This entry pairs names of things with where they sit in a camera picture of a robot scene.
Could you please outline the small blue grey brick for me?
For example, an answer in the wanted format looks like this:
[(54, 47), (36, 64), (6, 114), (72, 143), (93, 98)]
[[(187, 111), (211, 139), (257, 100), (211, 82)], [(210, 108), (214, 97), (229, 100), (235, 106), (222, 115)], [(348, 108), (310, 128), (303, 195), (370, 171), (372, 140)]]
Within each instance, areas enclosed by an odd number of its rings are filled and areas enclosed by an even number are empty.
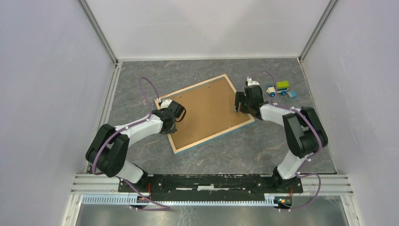
[(294, 92), (294, 91), (289, 91), (289, 92), (287, 92), (286, 94), (285, 94), (285, 96), (284, 96), (284, 98), (287, 100), (287, 101), (290, 101), (290, 100), (292, 100), (292, 99), (295, 99), (297, 97), (297, 94)]

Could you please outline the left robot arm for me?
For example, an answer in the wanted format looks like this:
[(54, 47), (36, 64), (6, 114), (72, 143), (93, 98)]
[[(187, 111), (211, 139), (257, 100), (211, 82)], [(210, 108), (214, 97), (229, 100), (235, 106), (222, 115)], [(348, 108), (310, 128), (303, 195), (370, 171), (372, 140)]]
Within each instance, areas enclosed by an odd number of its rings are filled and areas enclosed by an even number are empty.
[(126, 160), (128, 148), (137, 141), (154, 134), (172, 134), (176, 123), (183, 120), (187, 111), (174, 100), (160, 103), (160, 109), (139, 120), (120, 126), (102, 125), (89, 146), (85, 159), (91, 163), (93, 174), (118, 177), (137, 183), (145, 171)]

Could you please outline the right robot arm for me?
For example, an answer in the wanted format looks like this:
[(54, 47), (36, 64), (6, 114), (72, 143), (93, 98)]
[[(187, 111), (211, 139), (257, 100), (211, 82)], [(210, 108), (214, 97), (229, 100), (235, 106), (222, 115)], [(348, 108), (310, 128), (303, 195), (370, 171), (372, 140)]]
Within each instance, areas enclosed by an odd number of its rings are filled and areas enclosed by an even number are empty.
[(234, 111), (270, 121), (284, 128), (288, 153), (273, 170), (275, 187), (286, 185), (298, 177), (305, 161), (328, 144), (327, 134), (312, 107), (294, 108), (266, 102), (259, 85), (250, 85), (235, 93)]

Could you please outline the toy brick car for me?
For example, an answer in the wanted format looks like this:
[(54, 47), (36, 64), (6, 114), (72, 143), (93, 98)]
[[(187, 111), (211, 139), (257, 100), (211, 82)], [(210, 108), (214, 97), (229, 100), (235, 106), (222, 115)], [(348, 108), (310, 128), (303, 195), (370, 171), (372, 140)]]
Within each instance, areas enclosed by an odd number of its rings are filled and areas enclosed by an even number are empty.
[(284, 96), (289, 87), (288, 81), (279, 81), (275, 86), (268, 86), (266, 92), (270, 97), (275, 97), (277, 94)]

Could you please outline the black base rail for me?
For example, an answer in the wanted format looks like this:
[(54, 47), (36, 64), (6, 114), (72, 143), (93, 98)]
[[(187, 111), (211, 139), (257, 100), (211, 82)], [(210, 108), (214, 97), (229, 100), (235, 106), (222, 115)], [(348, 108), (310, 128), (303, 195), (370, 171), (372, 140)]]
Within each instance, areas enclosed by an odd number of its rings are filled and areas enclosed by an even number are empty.
[(153, 201), (263, 201), (265, 194), (300, 194), (300, 178), (262, 174), (153, 174), (133, 185)]

